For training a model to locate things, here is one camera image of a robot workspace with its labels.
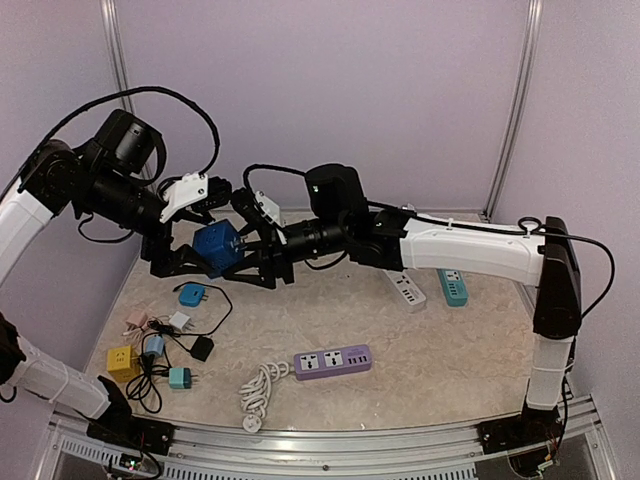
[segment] teal power strip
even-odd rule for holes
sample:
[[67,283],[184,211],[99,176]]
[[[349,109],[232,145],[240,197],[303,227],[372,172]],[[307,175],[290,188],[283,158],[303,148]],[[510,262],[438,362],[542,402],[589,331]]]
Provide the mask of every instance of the teal power strip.
[[467,287],[462,279],[462,274],[458,270],[438,269],[438,277],[442,285],[444,297],[450,307],[464,307],[469,300]]

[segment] table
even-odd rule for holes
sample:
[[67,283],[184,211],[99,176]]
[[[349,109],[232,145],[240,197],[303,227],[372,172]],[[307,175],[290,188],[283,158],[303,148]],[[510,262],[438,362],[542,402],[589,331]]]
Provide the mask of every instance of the table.
[[[225,215],[238,228],[235,214]],[[458,220],[477,220],[452,215]],[[291,222],[309,214],[290,213]],[[191,243],[197,226],[177,224],[174,246]],[[197,308],[179,305],[172,288],[203,277],[158,279],[138,260],[116,300],[87,371],[105,374],[108,349],[126,345],[124,320],[134,309],[150,315],[176,310],[192,317],[194,330],[210,330],[227,305],[215,291]],[[191,390],[156,384],[163,409],[156,418],[210,426],[240,426],[240,386],[267,361],[292,361],[295,353],[366,343],[371,371],[298,382],[294,376],[274,387],[264,429],[336,431],[427,426],[519,411],[533,349],[531,320],[510,280],[465,274],[469,303],[446,305],[434,270],[411,271],[427,306],[408,313],[375,269],[342,262],[323,272],[296,265],[296,282],[266,290],[216,281],[234,312],[214,335],[215,348],[202,363],[173,342],[174,366],[198,375]],[[189,346],[193,340],[185,340]],[[134,412],[143,411],[133,404]]]

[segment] purple power strip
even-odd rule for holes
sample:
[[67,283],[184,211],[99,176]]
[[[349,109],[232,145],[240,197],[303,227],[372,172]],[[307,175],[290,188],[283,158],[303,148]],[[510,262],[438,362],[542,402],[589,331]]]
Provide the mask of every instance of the purple power strip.
[[366,345],[356,345],[320,352],[298,353],[293,356],[293,365],[298,380],[311,380],[370,370],[373,365],[373,356]]

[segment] robotic arm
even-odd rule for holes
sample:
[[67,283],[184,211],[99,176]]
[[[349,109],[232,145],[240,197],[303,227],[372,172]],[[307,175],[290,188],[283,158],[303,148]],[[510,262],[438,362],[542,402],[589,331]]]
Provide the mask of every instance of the robotic arm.
[[[483,445],[492,453],[560,434],[557,404],[582,318],[580,273],[562,220],[548,217],[543,228],[527,230],[524,225],[455,223],[418,215],[369,202],[355,169],[327,164],[304,173],[288,172],[304,177],[315,218],[283,226],[266,208],[267,199],[260,201],[249,184],[250,170],[269,167],[250,167],[245,186],[234,192],[226,180],[193,174],[172,179],[156,195],[146,187],[159,173],[151,180],[136,176],[154,149],[161,172],[165,162],[161,135],[122,110],[114,111],[96,136],[76,149],[59,140],[47,142],[0,203],[0,284],[27,245],[69,203],[78,218],[95,213],[141,234],[141,257],[158,277],[214,276],[219,271],[229,281],[275,288],[278,278],[287,284],[294,281],[294,263],[344,252],[351,261],[374,268],[449,268],[509,278],[538,287],[533,369],[522,414],[482,424]],[[209,210],[229,201],[246,221],[240,232],[234,232],[233,247],[225,247],[237,248],[240,243],[244,252],[239,261],[220,268],[192,246],[171,249],[173,222],[208,225]],[[251,232],[259,240],[243,241]],[[113,382],[66,367],[29,344],[1,318],[0,385],[5,383],[76,409],[114,433],[109,437],[94,431],[114,443],[133,438],[141,429],[162,431],[168,440],[155,451],[166,454],[170,425],[132,417]]]

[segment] white wall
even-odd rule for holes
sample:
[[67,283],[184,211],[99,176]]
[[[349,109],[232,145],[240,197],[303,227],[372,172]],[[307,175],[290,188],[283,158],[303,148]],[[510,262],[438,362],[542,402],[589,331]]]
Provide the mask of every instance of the white wall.
[[[563,217],[613,250],[612,294],[580,332],[574,378],[593,392],[623,478],[640,471],[640,4],[546,0],[531,89],[497,219]],[[588,304],[605,256],[578,248]]]
[[[372,199],[484,207],[515,87],[527,1],[138,0],[118,13],[132,85],[164,84],[220,127],[217,174],[251,163],[358,168]],[[167,141],[168,172],[210,155],[202,122],[136,100]],[[256,173],[283,206],[302,182]]]
[[[4,187],[58,120],[80,104],[113,92],[99,2],[4,1],[0,58]],[[79,144],[95,133],[109,111],[104,107],[85,114],[59,138]],[[117,227],[96,224],[87,228],[96,237],[121,234]],[[76,226],[69,207],[36,239],[0,288],[0,310],[36,346],[82,368],[138,242],[90,244],[76,233]],[[0,404],[0,477],[27,478],[50,412],[48,404],[24,392],[14,403]]]

